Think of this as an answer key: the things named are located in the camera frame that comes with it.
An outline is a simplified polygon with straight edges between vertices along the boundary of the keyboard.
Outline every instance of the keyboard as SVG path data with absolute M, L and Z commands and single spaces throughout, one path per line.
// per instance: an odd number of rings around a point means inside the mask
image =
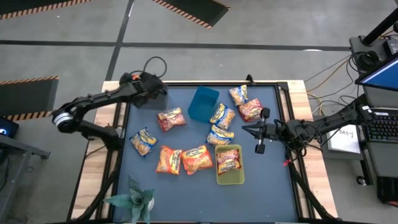
M 398 143 L 398 111 L 374 111 L 372 123 L 367 125 L 370 141 Z

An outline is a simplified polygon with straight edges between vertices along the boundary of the computer monitor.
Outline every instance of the computer monitor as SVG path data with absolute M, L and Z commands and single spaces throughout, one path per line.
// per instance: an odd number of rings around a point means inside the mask
M 398 53 L 370 72 L 360 75 L 355 84 L 398 91 Z

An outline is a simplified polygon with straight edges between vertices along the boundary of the white paper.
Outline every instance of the white paper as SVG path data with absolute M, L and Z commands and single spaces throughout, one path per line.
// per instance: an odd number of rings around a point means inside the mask
M 327 138 L 333 135 L 334 131 L 330 131 L 326 134 Z M 355 125 L 347 125 L 342 127 L 329 141 L 328 147 L 330 150 L 352 152 L 360 154 L 358 144 L 358 135 L 356 132 Z

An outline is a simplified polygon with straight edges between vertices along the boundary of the wooden table frame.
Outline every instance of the wooden table frame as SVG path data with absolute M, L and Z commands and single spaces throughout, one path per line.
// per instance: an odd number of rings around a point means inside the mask
M 179 84 L 179 83 L 191 83 L 192 85 L 199 85 L 200 83 L 214 83 L 222 84 L 228 83 L 230 85 L 237 85 L 238 83 L 247 83 L 248 81 L 171 81 L 165 82 L 168 84 Z M 280 115 L 284 117 L 286 121 L 290 119 L 305 119 L 312 120 L 312 114 L 310 105 L 308 102 L 307 94 L 305 91 L 305 85 L 302 80 L 288 80 L 288 81 L 267 81 L 261 80 L 256 83 L 269 83 L 279 87 L 279 93 L 277 94 L 279 99 L 278 103 L 282 105 Z M 103 91 L 113 90 L 119 86 L 118 82 L 104 82 Z M 98 108 L 95 116 L 94 123 L 100 126 L 106 126 L 113 124 L 113 126 L 123 126 L 126 123 L 124 112 L 126 110 L 126 104 L 113 104 Z M 316 141 L 312 142 L 313 145 L 318 146 Z M 103 145 L 100 139 L 90 141 L 86 149 L 86 154 L 94 151 L 95 149 Z M 76 184 L 75 194 L 73 196 L 70 212 L 68 219 L 79 217 L 89 206 L 91 201 L 98 193 L 104 180 L 107 178 L 110 172 L 112 172 L 116 163 L 118 152 L 107 151 L 106 149 L 100 150 L 83 161 L 81 172 L 79 175 L 78 182 Z M 296 161 L 295 166 L 300 172 L 305 181 L 307 181 L 311 191 L 314 193 L 320 203 L 326 208 L 326 210 L 337 217 L 337 212 L 331 193 L 328 176 L 326 173 L 325 164 L 323 162 L 322 153 L 315 148 L 307 147 L 307 155 L 301 160 Z M 298 217 L 304 218 L 320 218 L 317 212 L 313 211 L 312 206 L 308 205 L 308 200 L 304 196 L 301 188 L 295 183 L 293 191 L 296 189 L 298 195 L 296 201 L 296 211 Z M 116 186 L 112 186 L 107 196 L 116 193 Z M 103 217 L 111 217 L 113 209 L 109 209 L 107 203 L 103 204 L 96 213 L 92 216 L 95 219 L 101 219 Z

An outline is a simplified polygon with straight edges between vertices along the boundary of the blue table surface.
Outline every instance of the blue table surface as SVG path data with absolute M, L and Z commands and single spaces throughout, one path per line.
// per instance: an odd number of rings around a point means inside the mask
M 217 184 L 215 148 L 211 145 L 207 146 L 213 168 L 187 175 L 181 164 L 180 175 L 155 173 L 161 145 L 183 150 L 201 146 L 211 127 L 210 123 L 192 120 L 188 115 L 196 87 L 169 87 L 167 109 L 181 107 L 187 125 L 173 127 L 164 133 L 157 122 L 159 111 L 131 106 L 117 194 L 128 194 L 127 175 L 137 180 L 143 189 L 155 189 L 155 206 L 150 216 L 157 222 L 297 221 L 289 170 L 283 166 L 284 146 L 266 140 L 266 152 L 256 154 L 257 140 L 241 129 L 248 123 L 242 120 L 229 95 L 232 86 L 210 88 L 220 92 L 216 106 L 222 102 L 236 113 L 228 131 L 235 133 L 231 144 L 242 147 L 245 182 L 242 185 Z M 249 100 L 258 98 L 264 107 L 271 109 L 268 122 L 279 119 L 273 86 L 249 86 L 248 95 Z M 159 140 L 146 157 L 140 156 L 129 142 L 129 138 L 144 127 Z M 121 222 L 127 212 L 116 208 L 114 221 Z

